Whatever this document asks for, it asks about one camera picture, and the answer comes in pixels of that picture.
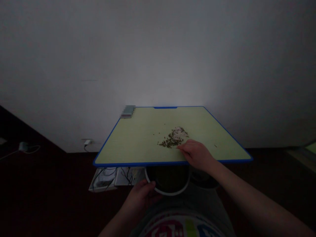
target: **blue table edge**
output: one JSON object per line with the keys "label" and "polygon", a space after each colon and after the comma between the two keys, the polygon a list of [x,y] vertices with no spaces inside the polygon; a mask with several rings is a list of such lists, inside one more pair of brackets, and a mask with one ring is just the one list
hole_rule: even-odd
{"label": "blue table edge", "polygon": [[[137,106],[136,108],[154,108],[154,109],[176,109],[178,107],[203,107],[207,112],[207,108],[204,106],[176,106],[176,107],[153,107],[153,106]],[[248,151],[243,148],[243,146],[230,134],[229,131],[224,128],[224,126],[209,112],[209,114],[222,126],[223,129],[225,129],[226,132],[241,146],[242,149],[249,155],[250,159],[241,159],[241,160],[218,160],[221,163],[247,163],[253,161],[253,157],[249,154]],[[100,152],[102,151],[104,145],[108,141],[109,137],[111,136],[112,132],[114,131],[116,125],[118,124],[120,118],[116,122],[114,128],[110,132],[108,138],[105,140],[105,143],[103,144],[102,148],[96,155],[95,159],[93,160],[93,165],[97,168],[105,168],[105,167],[143,167],[143,166],[164,166],[164,165],[188,165],[189,163],[187,161],[175,161],[175,162],[139,162],[139,163],[112,163],[112,164],[96,164],[95,161],[98,158]]]}

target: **floor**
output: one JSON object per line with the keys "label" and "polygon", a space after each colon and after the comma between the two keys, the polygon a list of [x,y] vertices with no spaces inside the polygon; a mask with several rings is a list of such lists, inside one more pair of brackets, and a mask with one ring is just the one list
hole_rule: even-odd
{"label": "floor", "polygon": [[[249,152],[253,162],[227,167],[313,227],[316,175],[281,150]],[[1,236],[97,236],[130,187],[89,192],[95,155],[42,145],[37,153],[17,153],[0,162]],[[260,236],[222,188],[218,194],[237,236]]]}

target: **light green tabletop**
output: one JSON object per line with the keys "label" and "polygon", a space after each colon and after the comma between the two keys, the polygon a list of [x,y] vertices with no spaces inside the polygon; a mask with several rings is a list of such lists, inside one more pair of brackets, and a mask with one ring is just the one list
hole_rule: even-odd
{"label": "light green tabletop", "polygon": [[183,164],[177,149],[159,146],[175,127],[182,127],[203,143],[216,160],[251,161],[252,157],[204,107],[155,109],[136,107],[132,118],[120,119],[93,164],[97,167],[127,167]]}

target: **white wall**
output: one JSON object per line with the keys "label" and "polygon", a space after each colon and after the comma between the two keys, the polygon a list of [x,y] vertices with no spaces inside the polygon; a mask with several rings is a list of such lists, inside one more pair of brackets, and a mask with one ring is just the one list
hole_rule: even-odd
{"label": "white wall", "polygon": [[1,2],[0,104],[67,152],[126,104],[204,105],[244,147],[316,137],[314,1]]}

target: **colorful shirt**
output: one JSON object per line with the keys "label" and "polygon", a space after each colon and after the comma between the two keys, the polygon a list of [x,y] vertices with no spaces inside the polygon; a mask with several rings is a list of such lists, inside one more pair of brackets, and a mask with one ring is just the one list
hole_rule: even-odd
{"label": "colorful shirt", "polygon": [[151,219],[140,237],[225,237],[208,219],[191,211],[168,211]]}

